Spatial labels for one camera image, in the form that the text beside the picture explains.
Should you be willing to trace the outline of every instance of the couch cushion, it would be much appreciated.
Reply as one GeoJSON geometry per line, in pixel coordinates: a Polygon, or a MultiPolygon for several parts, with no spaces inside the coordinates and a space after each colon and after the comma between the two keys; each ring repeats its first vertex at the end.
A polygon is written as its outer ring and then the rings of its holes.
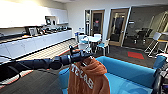
{"type": "Polygon", "coordinates": [[[152,84],[154,82],[154,69],[105,56],[101,56],[96,59],[107,68],[108,73],[152,88],[152,84]]]}
{"type": "Polygon", "coordinates": [[[60,87],[62,89],[68,88],[69,68],[63,69],[59,72],[60,87]]]}
{"type": "Polygon", "coordinates": [[[62,94],[68,94],[67,88],[66,89],[62,89],[62,94]]]}
{"type": "Polygon", "coordinates": [[[110,94],[151,94],[152,92],[152,89],[127,79],[110,73],[106,73],[105,75],[109,80],[110,94]]]}

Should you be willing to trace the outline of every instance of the orange hoodie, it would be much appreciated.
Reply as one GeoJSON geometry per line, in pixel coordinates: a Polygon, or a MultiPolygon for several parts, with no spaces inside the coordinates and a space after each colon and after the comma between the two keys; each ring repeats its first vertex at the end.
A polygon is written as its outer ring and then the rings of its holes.
{"type": "Polygon", "coordinates": [[[87,66],[77,62],[70,67],[68,94],[110,94],[105,66],[95,58],[83,62],[87,66]]]}

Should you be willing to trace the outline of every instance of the glass partition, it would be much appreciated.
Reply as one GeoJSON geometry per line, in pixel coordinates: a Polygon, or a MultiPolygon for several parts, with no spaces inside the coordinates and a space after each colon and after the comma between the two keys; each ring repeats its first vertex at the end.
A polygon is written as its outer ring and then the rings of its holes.
{"type": "Polygon", "coordinates": [[[155,32],[168,32],[168,5],[132,7],[123,46],[144,50],[155,32]]]}

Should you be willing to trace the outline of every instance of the glass door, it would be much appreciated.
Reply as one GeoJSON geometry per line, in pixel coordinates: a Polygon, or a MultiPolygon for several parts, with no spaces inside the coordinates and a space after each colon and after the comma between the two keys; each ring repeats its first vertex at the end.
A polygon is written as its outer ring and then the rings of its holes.
{"type": "Polygon", "coordinates": [[[122,46],[123,35],[128,16],[129,8],[112,9],[107,38],[110,38],[110,45],[122,46]]]}
{"type": "Polygon", "coordinates": [[[104,10],[92,10],[91,35],[102,34],[104,21],[104,10]]]}

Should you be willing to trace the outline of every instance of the hood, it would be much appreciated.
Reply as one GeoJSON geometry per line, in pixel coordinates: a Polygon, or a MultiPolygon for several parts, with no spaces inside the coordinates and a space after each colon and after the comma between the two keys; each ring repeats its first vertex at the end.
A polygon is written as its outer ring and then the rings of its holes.
{"type": "Polygon", "coordinates": [[[83,61],[87,66],[81,67],[82,70],[89,75],[103,75],[107,73],[106,67],[95,58],[87,58],[83,61]]]}

